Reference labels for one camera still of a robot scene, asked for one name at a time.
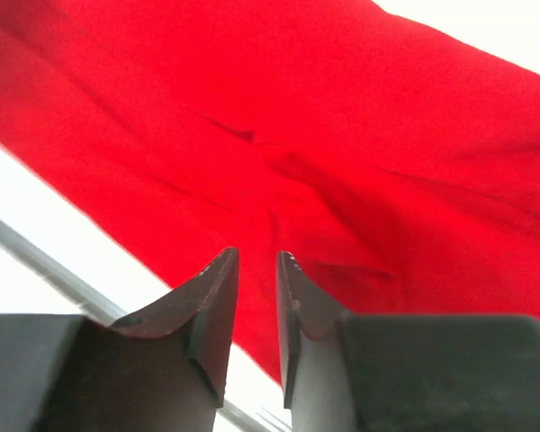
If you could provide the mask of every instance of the red fabric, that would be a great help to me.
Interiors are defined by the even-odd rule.
[[[281,248],[355,311],[540,317],[540,76],[366,0],[0,0],[0,141],[173,286],[241,247],[274,377]]]

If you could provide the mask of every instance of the wrinkle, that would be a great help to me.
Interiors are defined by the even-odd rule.
[[[456,152],[450,157],[451,160],[482,159],[482,158],[504,158],[522,153],[540,153],[540,142],[528,142],[520,146],[523,142],[518,141],[516,146],[504,145],[501,147],[470,148],[465,151]]]
[[[466,194],[480,196],[480,197],[485,198],[485,199],[487,199],[489,201],[492,201],[492,202],[495,202],[495,203],[500,203],[500,204],[502,204],[502,205],[504,205],[504,206],[506,206],[506,207],[508,207],[508,208],[510,208],[512,210],[518,211],[518,212],[526,215],[527,217],[529,217],[529,218],[531,218],[531,219],[533,219],[533,220],[540,223],[540,214],[536,214],[533,211],[530,211],[528,209],[520,207],[520,206],[514,204],[513,202],[510,202],[510,201],[504,199],[501,196],[493,195],[491,193],[485,193],[485,192],[482,192],[482,191],[477,191],[477,190],[470,189],[468,187],[465,187],[465,186],[462,186],[462,185],[459,185],[459,184],[449,184],[449,183],[444,182],[444,181],[440,181],[440,180],[436,180],[436,179],[432,179],[432,178],[427,178],[427,177],[423,177],[423,176],[419,176],[419,175],[413,175],[413,174],[393,171],[393,170],[382,168],[382,167],[379,167],[379,166],[378,167],[372,167],[371,169],[379,171],[379,172],[383,172],[385,174],[389,174],[389,175],[392,175],[392,176],[399,176],[399,177],[402,177],[402,178],[407,178],[409,180],[415,181],[416,183],[425,183],[425,184],[428,184],[428,185],[438,186],[438,187],[442,187],[442,188],[445,188],[445,189],[457,190],[457,191],[460,191],[460,192],[464,192]],[[524,231],[527,234],[540,234],[540,232],[535,231],[533,229],[528,229],[527,227],[524,227],[522,225],[513,224],[510,220],[498,219],[498,220],[496,220],[496,222],[498,222],[498,223],[504,222],[506,225],[508,225],[512,229],[521,230],[521,231]]]
[[[9,3],[9,5],[18,5],[20,2],[12,1]],[[44,9],[51,10],[55,13],[58,17],[67,18],[58,8],[55,8],[51,5],[50,2],[43,2]],[[155,150],[151,150],[152,146],[149,145],[148,139],[144,136],[143,133],[140,133],[136,128],[134,128],[126,119],[124,119],[114,108],[111,107],[109,103],[107,103],[103,97],[101,97],[95,90],[91,88],[86,82],[80,79],[79,76],[77,76],[75,73],[73,73],[62,61],[56,60],[55,56],[52,56],[49,53],[49,50],[44,48],[44,46],[41,46],[40,43],[37,43],[35,40],[32,40],[31,37],[29,37],[29,32],[32,32],[32,30],[23,30],[21,26],[16,25],[16,22],[13,22],[12,20],[9,20],[8,18],[11,16],[9,13],[11,13],[12,10],[7,9],[3,13],[0,13],[0,29],[2,29],[3,32],[10,35],[10,37],[14,38],[18,42],[20,42],[24,47],[29,49],[30,51],[34,52],[37,56],[39,56],[40,59],[43,59],[48,64],[52,65],[55,70],[57,70],[59,73],[61,73],[66,79],[70,82],[71,85],[73,85],[76,89],[78,89],[79,92],[81,92],[92,104],[94,104],[107,118],[109,118],[112,122],[116,123],[121,127],[124,131],[126,131],[130,136],[132,136],[136,141],[138,141],[141,144],[144,144],[144,148],[141,150],[144,152],[143,158],[146,160],[146,162],[154,164],[155,167],[159,167],[162,165],[162,162],[160,161],[159,155]],[[96,151],[97,154],[104,156],[104,153],[96,147],[91,148]],[[212,198],[208,197],[205,193],[199,193],[196,191],[195,186],[192,184],[192,181],[190,180],[190,176],[185,174],[182,170],[179,168],[170,167],[170,169],[174,169],[176,173],[182,178],[184,182],[186,182],[187,185],[190,185],[193,190],[190,189],[184,189],[183,187],[180,187],[178,185],[173,184],[171,181],[168,181],[165,176],[155,174],[151,172],[151,168],[148,166],[134,166],[132,163],[128,163],[125,160],[118,161],[115,157],[112,157],[112,160],[115,162],[118,162],[120,165],[123,165],[127,167],[131,172],[135,172],[138,174],[142,174],[146,178],[149,178],[167,189],[184,194],[187,196],[192,196],[195,198],[199,198],[203,200],[204,202],[219,208],[223,210],[226,213],[232,213],[232,209],[225,206],[221,202],[217,202],[216,200],[213,200]]]
[[[218,121],[208,115],[202,114],[200,112],[195,111],[192,108],[187,108],[187,110],[191,113],[194,113],[198,117],[200,117],[203,120],[206,120],[208,123],[212,124],[213,126],[222,129],[223,131],[229,133],[230,135],[240,139],[244,140],[246,142],[254,142],[254,139],[256,137],[256,134],[253,130],[238,130],[231,128],[230,126],[222,123],[221,121]]]
[[[277,161],[266,161],[273,171],[278,175],[284,176],[294,182],[300,183],[305,187],[309,187],[324,203],[328,211],[343,225],[345,226],[352,235],[360,239],[360,243],[367,248],[367,251],[375,256],[376,267],[369,266],[369,273],[372,275],[381,275],[382,278],[389,283],[391,286],[400,290],[400,300],[403,302],[406,309],[410,308],[409,301],[409,290],[410,282],[408,277],[404,272],[401,272],[399,269],[403,268],[404,257],[400,252],[400,247],[395,247],[394,249],[388,248],[387,245],[392,244],[403,244],[404,238],[401,238],[398,234],[398,223],[396,226],[391,227],[392,222],[396,222],[394,218],[389,217],[391,214],[390,210],[385,208],[385,206],[375,206],[370,203],[366,203],[362,197],[358,194],[351,191],[349,188],[340,184],[336,180],[333,180],[328,175],[320,172],[320,169],[316,166],[313,166],[310,162],[305,161],[301,156],[297,155],[294,152],[288,152],[287,154],[282,154],[279,162]],[[333,199],[332,193],[329,193],[325,189],[325,186],[319,184],[316,179],[328,177],[327,182],[334,187],[337,191],[336,195],[341,198]],[[347,217],[347,213],[343,210],[345,205],[340,203],[363,203],[364,206],[364,222],[377,224],[377,227],[370,227],[368,229],[360,229],[354,220],[351,220]],[[381,212],[387,212],[388,214],[381,215]],[[379,230],[383,230],[388,233],[393,238],[386,239],[384,242],[377,241],[374,236],[379,234]]]

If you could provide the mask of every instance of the red cloth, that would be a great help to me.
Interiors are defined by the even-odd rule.
[[[241,247],[273,377],[281,248],[355,311],[540,317],[540,76],[366,0],[0,0],[0,141],[173,286]]]

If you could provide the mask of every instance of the black plastic part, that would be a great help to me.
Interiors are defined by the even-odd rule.
[[[278,257],[294,432],[540,432],[540,321],[365,316]]]
[[[0,432],[212,431],[224,394],[239,256],[103,327],[0,315]]]

